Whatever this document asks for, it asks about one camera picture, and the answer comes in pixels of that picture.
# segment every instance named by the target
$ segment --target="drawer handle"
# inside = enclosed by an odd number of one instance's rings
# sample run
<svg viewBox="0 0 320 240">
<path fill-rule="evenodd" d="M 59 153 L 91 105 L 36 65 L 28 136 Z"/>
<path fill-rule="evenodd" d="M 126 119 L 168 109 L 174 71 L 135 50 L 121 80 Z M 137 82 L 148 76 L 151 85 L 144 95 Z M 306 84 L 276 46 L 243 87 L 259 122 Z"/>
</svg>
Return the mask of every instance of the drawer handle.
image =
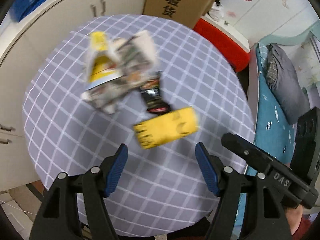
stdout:
<svg viewBox="0 0 320 240">
<path fill-rule="evenodd" d="M 100 0 L 101 5 L 102 5 L 102 12 L 101 16 L 104 16 L 104 13 L 106 12 L 106 1 L 105 0 Z"/>
<path fill-rule="evenodd" d="M 90 5 L 92 13 L 93 13 L 93 17 L 97 17 L 97 9 L 96 7 L 92 4 Z"/>
<path fill-rule="evenodd" d="M 7 127 L 7 126 L 0 124 L 0 130 L 11 132 L 12 129 L 13 129 L 12 127 Z"/>
<path fill-rule="evenodd" d="M 0 139 L 0 143 L 2 143 L 2 144 L 9 144 L 10 142 L 11 142 L 10 140 Z"/>
</svg>

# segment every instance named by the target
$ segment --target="silver screw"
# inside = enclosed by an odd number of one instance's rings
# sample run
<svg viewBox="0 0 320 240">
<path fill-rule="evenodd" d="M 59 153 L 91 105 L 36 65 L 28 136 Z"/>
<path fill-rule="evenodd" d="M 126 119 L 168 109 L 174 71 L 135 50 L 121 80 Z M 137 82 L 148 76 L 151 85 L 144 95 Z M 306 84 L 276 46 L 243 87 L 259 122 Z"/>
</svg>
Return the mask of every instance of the silver screw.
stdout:
<svg viewBox="0 0 320 240">
<path fill-rule="evenodd" d="M 264 175 L 264 173 L 259 172 L 259 173 L 258 173 L 258 178 L 259 178 L 259 179 L 265 179 L 266 176 Z"/>
<path fill-rule="evenodd" d="M 226 172 L 226 173 L 231 173 L 233 171 L 233 168 L 231 168 L 230 166 L 225 166 L 223 168 L 223 170 Z"/>
<path fill-rule="evenodd" d="M 95 167 L 92 167 L 91 170 L 90 170 L 92 173 L 98 173 L 100 171 L 100 168 L 95 166 Z"/>
<path fill-rule="evenodd" d="M 64 172 L 58 174 L 59 179 L 64 179 L 67 175 Z"/>
</svg>

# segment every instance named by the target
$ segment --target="gray tablecloth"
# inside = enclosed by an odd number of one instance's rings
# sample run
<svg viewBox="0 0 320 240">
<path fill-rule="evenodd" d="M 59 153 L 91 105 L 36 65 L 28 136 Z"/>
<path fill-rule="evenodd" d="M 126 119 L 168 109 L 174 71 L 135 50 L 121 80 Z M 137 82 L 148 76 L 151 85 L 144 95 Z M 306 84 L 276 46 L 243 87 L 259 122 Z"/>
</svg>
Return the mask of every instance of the gray tablecloth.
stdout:
<svg viewBox="0 0 320 240">
<path fill-rule="evenodd" d="M 154 115 L 146 113 L 137 91 L 105 115 L 81 101 L 81 72 L 88 34 L 105 31 L 110 38 L 151 32 L 163 70 L 162 92 L 173 109 L 193 106 L 201 128 L 183 139 L 143 150 L 132 125 Z M 98 17 L 71 32 L 52 52 L 31 81 L 23 102 L 28 150 L 43 184 L 49 188 L 61 171 L 84 173 L 113 155 L 121 143 L 129 158 L 116 191 L 105 200 L 119 235 L 154 236 L 199 221 L 217 206 L 195 159 L 202 141 L 225 165 L 243 171 L 245 162 L 221 146 L 231 131 L 253 141 L 253 122 L 245 94 L 232 68 L 206 39 L 174 21 L 135 15 Z M 87 223 L 83 198 L 80 220 Z"/>
</svg>

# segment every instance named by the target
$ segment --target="person's hand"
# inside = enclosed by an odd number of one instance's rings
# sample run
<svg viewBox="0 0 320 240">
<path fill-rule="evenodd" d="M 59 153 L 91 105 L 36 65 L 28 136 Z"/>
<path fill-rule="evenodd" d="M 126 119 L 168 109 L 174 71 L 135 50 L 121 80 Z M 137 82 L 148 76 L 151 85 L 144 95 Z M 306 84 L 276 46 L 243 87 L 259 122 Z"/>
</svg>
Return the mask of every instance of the person's hand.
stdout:
<svg viewBox="0 0 320 240">
<path fill-rule="evenodd" d="M 301 218 L 302 218 L 302 205 L 299 205 L 297 208 L 287 207 L 284 210 L 285 217 L 287 218 L 288 224 L 290 226 L 291 235 L 297 231 Z"/>
</svg>

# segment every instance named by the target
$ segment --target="white shelf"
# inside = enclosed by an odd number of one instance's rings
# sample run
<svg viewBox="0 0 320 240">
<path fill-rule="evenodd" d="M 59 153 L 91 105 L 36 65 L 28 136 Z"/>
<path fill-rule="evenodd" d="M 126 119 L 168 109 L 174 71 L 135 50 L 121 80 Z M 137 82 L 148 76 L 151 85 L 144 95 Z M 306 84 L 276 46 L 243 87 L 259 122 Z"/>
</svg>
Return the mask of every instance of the white shelf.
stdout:
<svg viewBox="0 0 320 240">
<path fill-rule="evenodd" d="M 250 52 L 248 40 L 238 32 L 231 24 L 225 25 L 224 20 L 214 21 L 208 14 L 201 16 L 203 20 L 210 23 L 218 30 L 222 31 L 230 39 L 232 39 L 236 44 L 238 44 L 246 53 Z"/>
<path fill-rule="evenodd" d="M 0 64 L 22 33 L 42 14 L 61 0 L 47 0 L 20 22 L 12 22 L 0 36 Z"/>
</svg>

